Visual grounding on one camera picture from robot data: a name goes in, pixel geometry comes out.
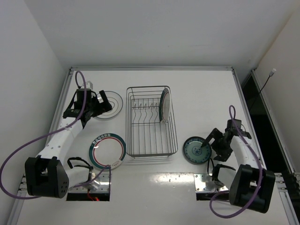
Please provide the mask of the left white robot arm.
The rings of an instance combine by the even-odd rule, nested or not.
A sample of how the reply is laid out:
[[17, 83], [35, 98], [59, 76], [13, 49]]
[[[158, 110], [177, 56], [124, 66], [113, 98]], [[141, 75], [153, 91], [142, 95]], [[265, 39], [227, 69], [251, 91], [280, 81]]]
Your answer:
[[84, 129], [87, 122], [112, 109], [106, 93], [99, 92], [101, 101], [91, 89], [78, 88], [63, 113], [61, 128], [57, 130], [49, 143], [36, 157], [29, 157], [25, 162], [27, 192], [33, 197], [63, 198], [69, 188], [89, 186], [93, 166], [72, 165], [72, 160], [81, 161], [80, 157], [68, 159], [68, 169], [63, 167], [65, 157], [73, 141]]

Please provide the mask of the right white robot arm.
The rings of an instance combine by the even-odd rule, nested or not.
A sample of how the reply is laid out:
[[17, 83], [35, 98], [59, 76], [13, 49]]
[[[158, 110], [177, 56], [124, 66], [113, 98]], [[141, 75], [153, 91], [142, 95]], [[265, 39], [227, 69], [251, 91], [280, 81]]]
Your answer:
[[262, 165], [252, 146], [250, 133], [241, 129], [241, 120], [228, 120], [224, 132], [214, 128], [202, 146], [209, 144], [216, 153], [214, 160], [218, 162], [212, 170], [212, 180], [228, 188], [229, 203], [266, 213], [275, 174]]

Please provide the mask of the small blue patterned plate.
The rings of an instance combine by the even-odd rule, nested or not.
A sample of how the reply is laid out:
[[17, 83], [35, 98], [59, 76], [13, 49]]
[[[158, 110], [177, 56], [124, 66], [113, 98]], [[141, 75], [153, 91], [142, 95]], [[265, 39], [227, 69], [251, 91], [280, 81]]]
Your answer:
[[202, 137], [192, 136], [184, 142], [183, 154], [190, 163], [201, 165], [210, 160], [212, 149], [209, 144], [202, 147], [204, 141]]

